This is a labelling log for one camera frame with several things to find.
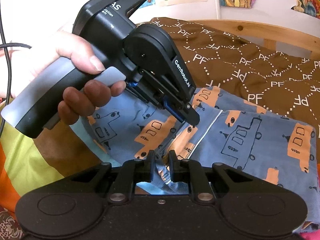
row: screw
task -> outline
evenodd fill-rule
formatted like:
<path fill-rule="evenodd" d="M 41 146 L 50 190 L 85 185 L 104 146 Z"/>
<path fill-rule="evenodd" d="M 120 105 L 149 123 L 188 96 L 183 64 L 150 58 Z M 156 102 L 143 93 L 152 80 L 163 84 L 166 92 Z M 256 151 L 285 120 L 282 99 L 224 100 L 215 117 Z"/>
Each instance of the screw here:
<path fill-rule="evenodd" d="M 165 200 L 164 199 L 159 199 L 158 200 L 158 204 L 165 204 Z"/>
<path fill-rule="evenodd" d="M 213 195 L 210 193 L 199 193 L 198 199 L 202 201 L 210 201 L 213 199 Z"/>
<path fill-rule="evenodd" d="M 119 202 L 119 201 L 123 201 L 124 199 L 125 199 L 125 195 L 122 193 L 113 193 L 110 196 L 110 200 L 112 200 L 112 201 Z"/>

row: wooden bed frame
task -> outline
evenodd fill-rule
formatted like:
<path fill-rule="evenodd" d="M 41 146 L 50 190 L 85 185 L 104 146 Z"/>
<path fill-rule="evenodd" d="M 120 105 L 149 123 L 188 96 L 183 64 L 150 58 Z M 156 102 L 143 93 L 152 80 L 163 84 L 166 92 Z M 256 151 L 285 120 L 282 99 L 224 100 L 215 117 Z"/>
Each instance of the wooden bed frame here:
<path fill-rule="evenodd" d="M 237 20 L 194 20 L 237 36 L 264 39 L 264 47 L 276 50 L 276 42 L 291 44 L 311 51 L 311 59 L 320 59 L 320 38 L 276 25 Z"/>

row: person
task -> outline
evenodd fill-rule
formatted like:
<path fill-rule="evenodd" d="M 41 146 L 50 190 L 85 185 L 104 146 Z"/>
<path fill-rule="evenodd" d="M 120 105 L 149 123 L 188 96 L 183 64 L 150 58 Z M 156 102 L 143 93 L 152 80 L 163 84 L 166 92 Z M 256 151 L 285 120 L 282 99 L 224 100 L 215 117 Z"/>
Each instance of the person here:
<path fill-rule="evenodd" d="M 80 70 L 97 74 L 105 70 L 103 64 L 94 55 L 90 44 L 83 38 L 74 34 L 58 31 L 39 46 L 30 50 L 9 50 L 12 63 L 12 87 L 11 96 L 15 98 L 36 76 L 59 57 L 68 57 Z M 0 51 L 0 98 L 5 98 L 8 84 L 8 68 L 4 51 Z M 60 124 L 53 131 L 44 130 L 39 136 L 46 148 L 61 152 L 66 145 L 73 144 L 65 152 L 77 152 L 77 157 L 90 154 L 85 144 L 79 142 L 79 138 L 69 128 L 79 116 L 93 114 L 96 107 L 106 105 L 111 97 L 119 96 L 125 89 L 125 82 L 119 81 L 111 87 L 103 83 L 91 80 L 84 86 L 84 92 L 79 92 L 73 87 L 68 87 L 63 92 L 63 100 L 58 105 L 58 113 L 61 118 Z M 63 134 L 66 142 L 54 141 L 55 135 Z M 27 138 L 6 123 L 0 138 L 0 239 L 20 239 L 22 231 L 14 220 L 15 205 L 21 195 L 30 188 L 37 188 L 46 183 L 61 179 L 64 175 L 59 174 L 50 163 L 43 160 L 39 154 L 41 144 L 35 145 L 36 140 Z M 21 167 L 28 167 L 26 172 Z M 75 165 L 75 169 L 84 169 Z M 24 177 L 24 184 L 17 177 Z"/>

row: human hand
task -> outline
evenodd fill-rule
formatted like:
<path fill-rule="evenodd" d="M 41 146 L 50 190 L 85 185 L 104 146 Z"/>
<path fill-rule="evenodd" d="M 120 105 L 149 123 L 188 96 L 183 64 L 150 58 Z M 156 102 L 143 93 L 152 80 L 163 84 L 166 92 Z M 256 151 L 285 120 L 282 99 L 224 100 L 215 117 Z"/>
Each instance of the human hand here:
<path fill-rule="evenodd" d="M 86 40 L 58 31 L 39 46 L 12 53 L 12 97 L 16 97 L 41 71 L 61 56 L 70 58 L 75 67 L 89 74 L 98 74 L 105 70 Z M 3 58 L 0 62 L 1 68 L 5 64 Z M 59 117 L 68 125 L 74 124 L 79 116 L 92 115 L 96 107 L 104 106 L 111 97 L 119 96 L 124 88 L 124 81 L 116 82 L 109 88 L 96 80 L 86 83 L 84 93 L 68 87 L 63 92 L 63 101 L 58 105 Z"/>

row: brown blanket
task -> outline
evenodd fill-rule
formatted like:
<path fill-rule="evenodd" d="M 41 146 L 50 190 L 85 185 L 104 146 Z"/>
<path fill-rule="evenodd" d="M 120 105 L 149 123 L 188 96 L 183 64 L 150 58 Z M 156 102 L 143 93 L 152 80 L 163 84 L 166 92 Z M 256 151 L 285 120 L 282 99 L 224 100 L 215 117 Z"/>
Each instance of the brown blanket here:
<path fill-rule="evenodd" d="M 193 22 L 151 21 L 173 38 L 198 87 L 219 86 L 273 113 L 316 128 L 319 146 L 320 62 L 292 57 Z M 49 165 L 67 176 L 100 160 L 60 124 L 44 131 L 36 146 Z M 320 151 L 317 151 L 320 163 Z"/>

